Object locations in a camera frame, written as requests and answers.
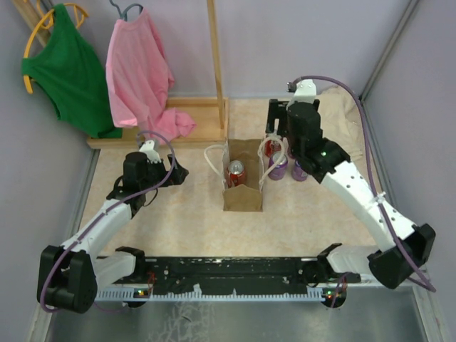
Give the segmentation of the pink shirt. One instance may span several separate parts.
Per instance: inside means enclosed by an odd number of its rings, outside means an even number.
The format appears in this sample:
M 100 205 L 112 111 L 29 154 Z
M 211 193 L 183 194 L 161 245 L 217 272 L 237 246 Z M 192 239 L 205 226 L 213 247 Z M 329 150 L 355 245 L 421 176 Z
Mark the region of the pink shirt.
M 110 37 L 105 64 L 110 112 L 117 128 L 151 130 L 171 141 L 196 127 L 192 117 L 167 109 L 175 84 L 159 32 L 143 9 L 133 21 L 118 19 Z

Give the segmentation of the red can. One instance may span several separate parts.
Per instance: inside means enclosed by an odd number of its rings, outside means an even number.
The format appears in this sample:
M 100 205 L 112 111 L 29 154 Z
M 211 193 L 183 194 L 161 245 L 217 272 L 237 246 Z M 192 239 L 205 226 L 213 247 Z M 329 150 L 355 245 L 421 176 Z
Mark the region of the red can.
M 229 187 L 244 185 L 247 181 L 245 166 L 240 160 L 233 160 L 227 167 L 227 184 Z
M 265 144 L 264 152 L 267 157 L 271 157 L 275 152 L 280 152 L 280 151 L 281 151 L 280 143 L 275 140 L 269 140 Z

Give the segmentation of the beige cloth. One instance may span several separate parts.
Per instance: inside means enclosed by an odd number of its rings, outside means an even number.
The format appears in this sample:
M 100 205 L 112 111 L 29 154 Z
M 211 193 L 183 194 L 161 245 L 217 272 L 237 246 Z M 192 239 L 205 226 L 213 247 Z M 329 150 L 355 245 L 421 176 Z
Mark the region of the beige cloth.
M 320 100 L 323 136 L 338 143 L 358 166 L 366 164 L 365 144 L 360 113 L 350 94 L 340 86 L 326 89 L 317 96 Z

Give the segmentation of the yellow hanger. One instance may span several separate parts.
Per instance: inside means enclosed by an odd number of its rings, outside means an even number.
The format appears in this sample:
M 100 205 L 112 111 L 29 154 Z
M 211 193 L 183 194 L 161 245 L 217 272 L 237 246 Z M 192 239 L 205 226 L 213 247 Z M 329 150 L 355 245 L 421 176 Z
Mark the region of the yellow hanger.
M 63 3 L 65 7 L 71 7 L 74 12 L 74 16 L 76 19 L 76 28 L 79 29 L 84 21 L 89 17 L 88 12 L 80 5 L 73 3 L 73 2 L 66 2 Z M 41 14 L 41 19 L 38 23 L 34 26 L 31 31 L 31 35 L 28 38 L 26 47 L 24 49 L 23 58 L 28 58 L 30 54 L 30 50 L 33 44 L 35 37 L 38 35 L 39 31 L 42 30 L 49 30 L 54 25 L 54 13 L 55 9 L 50 9 L 46 14 L 42 14 L 41 11 L 38 11 Z M 24 85 L 28 94 L 33 93 L 32 87 L 32 80 L 30 76 L 23 76 Z

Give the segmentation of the grey hanger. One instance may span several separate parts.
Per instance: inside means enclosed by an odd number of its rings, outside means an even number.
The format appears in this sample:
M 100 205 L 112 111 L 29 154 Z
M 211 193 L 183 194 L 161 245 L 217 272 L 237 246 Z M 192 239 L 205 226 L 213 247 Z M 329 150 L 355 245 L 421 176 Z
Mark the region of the grey hanger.
M 138 8 L 139 14 L 141 14 L 144 9 L 144 6 L 142 4 L 138 4 L 138 3 L 130 4 L 130 5 L 126 6 L 124 9 L 121 9 L 120 6 L 117 3 L 115 3 L 113 0 L 109 0 L 109 3 L 111 6 L 116 8 L 119 18 L 124 21 L 128 21 L 129 10 L 131 10 L 133 8 Z

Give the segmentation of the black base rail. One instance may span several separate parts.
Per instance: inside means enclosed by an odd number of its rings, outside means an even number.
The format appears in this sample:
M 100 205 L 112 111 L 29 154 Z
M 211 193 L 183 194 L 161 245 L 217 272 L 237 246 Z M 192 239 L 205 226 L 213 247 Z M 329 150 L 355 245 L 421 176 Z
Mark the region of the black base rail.
M 323 257 L 148 257 L 141 270 L 116 281 L 144 284 L 153 293 L 204 295 L 306 294 L 307 288 L 341 276 Z

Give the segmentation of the green tank top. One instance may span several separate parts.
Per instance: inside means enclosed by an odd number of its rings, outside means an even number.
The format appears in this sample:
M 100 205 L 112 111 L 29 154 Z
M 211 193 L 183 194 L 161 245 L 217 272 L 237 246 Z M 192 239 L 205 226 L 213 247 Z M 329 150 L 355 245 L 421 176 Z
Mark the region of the green tank top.
M 73 9 L 57 4 L 45 46 L 34 39 L 21 72 L 49 97 L 59 120 L 95 139 L 121 138 L 110 112 L 105 70 L 76 28 Z

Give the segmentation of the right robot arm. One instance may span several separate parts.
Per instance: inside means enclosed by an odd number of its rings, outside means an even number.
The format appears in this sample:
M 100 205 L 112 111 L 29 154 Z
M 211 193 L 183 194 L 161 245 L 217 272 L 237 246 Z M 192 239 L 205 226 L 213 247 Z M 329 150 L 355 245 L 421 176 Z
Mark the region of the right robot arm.
M 382 194 L 372 191 L 350 155 L 323 136 L 319 103 L 271 99 L 266 132 L 288 140 L 302 170 L 338 195 L 364 223 L 376 244 L 372 253 L 363 250 L 360 256 L 352 248 L 336 247 L 318 264 L 319 276 L 332 282 L 346 272 L 368 273 L 385 287 L 395 289 L 428 261 L 435 230 L 429 224 L 418 226 Z

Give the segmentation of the aluminium frame rail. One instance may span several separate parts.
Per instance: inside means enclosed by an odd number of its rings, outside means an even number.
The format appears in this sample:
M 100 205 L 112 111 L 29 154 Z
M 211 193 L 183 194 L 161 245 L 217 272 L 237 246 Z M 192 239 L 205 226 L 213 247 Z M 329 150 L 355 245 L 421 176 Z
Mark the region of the aluminium frame rail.
M 378 62 L 376 63 L 375 68 L 373 69 L 373 72 L 371 73 L 368 79 L 368 82 L 366 83 L 366 86 L 364 87 L 361 95 L 359 96 L 360 102 L 364 103 L 367 100 L 368 96 L 370 95 L 373 89 L 373 86 L 380 77 L 383 68 L 387 64 L 390 55 L 392 54 L 394 48 L 399 42 L 400 37 L 402 36 L 410 20 L 412 19 L 419 4 L 420 0 L 409 0 L 407 2 L 407 6 L 405 7 L 405 10 L 402 16 L 400 17 L 398 24 L 396 25 L 395 29 L 393 30 L 393 33 L 388 39 L 388 42 L 385 45 L 385 48 L 383 49 L 383 52 L 380 58 L 378 59 Z

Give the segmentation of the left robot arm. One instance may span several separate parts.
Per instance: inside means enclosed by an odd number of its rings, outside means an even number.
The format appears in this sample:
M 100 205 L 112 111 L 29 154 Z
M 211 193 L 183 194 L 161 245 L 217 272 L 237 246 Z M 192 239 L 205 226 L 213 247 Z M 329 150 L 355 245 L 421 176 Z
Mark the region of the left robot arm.
M 161 187 L 181 185 L 189 172 L 175 154 L 151 160 L 151 152 L 131 152 L 123 163 L 123 175 L 114 184 L 97 215 L 59 246 L 47 246 L 40 256 L 37 301 L 48 313 L 59 309 L 85 313 L 99 290 L 122 278 L 138 283 L 148 274 L 145 253 L 119 247 L 104 259 L 98 255 L 114 235 L 145 206 L 146 194 Z

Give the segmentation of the wooden clothes rack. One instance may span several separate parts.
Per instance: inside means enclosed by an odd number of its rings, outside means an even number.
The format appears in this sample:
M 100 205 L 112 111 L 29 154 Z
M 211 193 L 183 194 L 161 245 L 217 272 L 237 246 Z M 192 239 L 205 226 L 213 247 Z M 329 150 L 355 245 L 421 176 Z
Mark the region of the wooden clothes rack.
M 31 30 L 41 19 L 41 14 L 38 11 L 45 8 L 45 6 L 40 6 L 40 1 L 35 4 L 32 4 L 31 1 L 13 1 L 12 4 Z M 176 108 L 188 113 L 197 124 L 197 127 L 187 137 L 174 140 L 173 145 L 175 147 L 207 147 L 215 143 L 223 143 L 228 137 L 229 99 L 225 98 L 222 92 L 217 18 L 213 1 L 207 2 L 207 13 L 217 95 L 207 98 L 171 97 L 167 100 L 168 108 Z M 42 46 L 47 44 L 49 38 L 49 30 L 39 31 L 35 37 Z

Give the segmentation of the purple can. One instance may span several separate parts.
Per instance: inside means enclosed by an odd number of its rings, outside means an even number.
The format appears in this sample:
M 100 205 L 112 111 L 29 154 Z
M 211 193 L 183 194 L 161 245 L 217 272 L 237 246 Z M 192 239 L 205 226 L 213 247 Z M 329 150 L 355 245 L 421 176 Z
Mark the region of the purple can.
M 308 174 L 302 169 L 298 160 L 294 161 L 294 166 L 291 171 L 291 176 L 297 182 L 303 182 L 307 179 Z
M 286 155 L 280 157 L 280 152 L 275 152 L 269 158 L 269 166 L 271 167 L 276 161 L 279 161 L 278 165 L 268 174 L 268 177 L 272 180 L 281 180 L 286 174 L 288 166 L 288 158 Z
M 287 147 L 287 155 L 290 159 L 294 159 L 293 155 L 292 155 L 292 152 L 291 152 L 291 146 L 288 145 Z

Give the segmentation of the brown canvas tote bag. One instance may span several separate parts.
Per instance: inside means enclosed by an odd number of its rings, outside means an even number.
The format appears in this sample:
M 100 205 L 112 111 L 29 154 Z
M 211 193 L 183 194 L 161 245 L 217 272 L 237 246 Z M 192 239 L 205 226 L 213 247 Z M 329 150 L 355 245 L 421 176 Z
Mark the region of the brown canvas tote bag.
M 228 212 L 260 212 L 263 210 L 263 186 L 268 174 L 278 165 L 271 167 L 264 164 L 265 144 L 269 140 L 280 143 L 280 157 L 286 154 L 286 148 L 278 135 L 264 139 L 228 139 L 223 144 L 211 145 L 204 149 L 204 158 L 218 176 L 222 185 L 223 208 Z M 244 185 L 229 187 L 227 167 L 233 160 L 240 160 L 245 166 L 247 181 Z

